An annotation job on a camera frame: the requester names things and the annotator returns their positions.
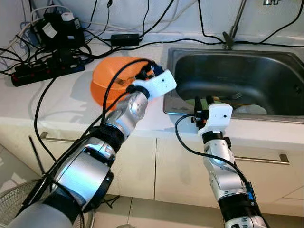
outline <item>stainless steel sink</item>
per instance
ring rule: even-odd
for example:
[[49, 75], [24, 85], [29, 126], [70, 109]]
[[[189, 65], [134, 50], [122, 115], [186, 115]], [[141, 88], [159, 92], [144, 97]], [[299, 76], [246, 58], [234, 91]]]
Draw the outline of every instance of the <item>stainless steel sink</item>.
[[259, 105], [267, 115], [232, 118], [304, 123], [304, 64], [293, 53], [171, 48], [167, 67], [177, 87], [165, 95], [165, 113], [193, 113], [186, 101], [195, 96], [241, 94], [230, 102]]

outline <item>tiled floor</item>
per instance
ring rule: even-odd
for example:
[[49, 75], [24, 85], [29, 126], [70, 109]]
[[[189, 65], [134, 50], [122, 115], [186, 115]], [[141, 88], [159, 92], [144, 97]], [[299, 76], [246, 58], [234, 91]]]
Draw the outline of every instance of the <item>tiled floor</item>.
[[[304, 218], [265, 215], [272, 228], [304, 228]], [[113, 209], [103, 204], [96, 212], [94, 228], [223, 228], [218, 209], [121, 197]]]

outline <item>white cabinet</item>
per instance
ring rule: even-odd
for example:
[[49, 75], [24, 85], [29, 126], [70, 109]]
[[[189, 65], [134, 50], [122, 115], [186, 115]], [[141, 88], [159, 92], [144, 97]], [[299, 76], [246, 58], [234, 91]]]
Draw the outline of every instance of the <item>white cabinet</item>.
[[[203, 151], [202, 142], [185, 143], [196, 151]], [[240, 146], [232, 146], [232, 150], [236, 156], [273, 160], [278, 160], [280, 153], [286, 154], [290, 165], [250, 161], [237, 161], [237, 165], [252, 182], [262, 212], [303, 215], [298, 203], [292, 205], [291, 202], [284, 204], [279, 201], [304, 184], [303, 152]], [[174, 139], [157, 139], [155, 199], [218, 207], [209, 186], [209, 176], [202, 157], [188, 152]]]
[[[47, 137], [57, 139], [76, 139], [82, 134], [82, 132], [75, 131], [39, 130], [40, 133], [43, 131], [49, 132]], [[32, 136], [43, 166], [47, 170], [53, 164], [53, 160], [38, 142], [32, 126], [2, 125], [0, 128], [0, 143], [32, 170], [40, 174], [39, 166], [29, 143], [29, 135]], [[45, 141], [45, 145], [58, 158], [71, 143]], [[155, 147], [155, 138], [133, 137], [131, 135], [122, 145], [117, 154], [117, 159], [111, 167], [111, 171], [114, 173], [114, 180], [108, 193], [153, 199]]]

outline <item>fan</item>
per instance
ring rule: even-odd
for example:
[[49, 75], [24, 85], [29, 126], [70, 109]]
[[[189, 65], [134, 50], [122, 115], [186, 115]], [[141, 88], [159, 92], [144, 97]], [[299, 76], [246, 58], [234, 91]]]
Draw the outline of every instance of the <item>fan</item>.
[[[0, 228], [5, 228], [15, 218], [16, 214], [21, 209], [23, 201], [36, 183], [37, 180], [33, 180], [0, 194]], [[48, 191], [46, 191], [42, 198], [44, 199], [48, 194]], [[80, 216], [78, 216], [73, 228], [93, 228], [95, 211], [92, 210], [84, 214], [84, 217], [85, 227], [82, 227]]]

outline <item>faucet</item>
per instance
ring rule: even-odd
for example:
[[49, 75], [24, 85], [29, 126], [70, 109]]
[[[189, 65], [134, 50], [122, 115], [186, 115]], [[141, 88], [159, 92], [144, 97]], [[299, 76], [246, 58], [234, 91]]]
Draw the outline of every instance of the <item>faucet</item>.
[[[239, 20], [241, 19], [241, 16], [243, 14], [243, 10], [244, 10], [246, 1], [247, 0], [242, 0], [241, 5], [240, 5], [240, 7], [238, 9], [238, 12], [237, 12], [236, 20], [235, 20], [233, 26], [231, 27], [229, 34], [227, 34], [227, 32], [223, 32], [223, 37], [224, 37], [225, 42], [226, 42], [223, 45], [223, 48], [225, 50], [231, 50], [232, 49], [232, 46], [234, 44], [234, 38], [236, 37], [237, 31], [238, 31], [237, 29], [238, 29]], [[269, 5], [272, 5], [272, 3], [274, 5], [277, 5], [277, 4], [279, 4], [279, 1], [281, 1], [281, 0], [263, 0], [263, 5], [269, 6]]]
[[279, 1], [281, 1], [281, 0], [264, 0], [263, 5], [269, 6], [269, 5], [272, 5], [272, 3], [274, 5], [277, 5], [277, 4], [279, 4]]

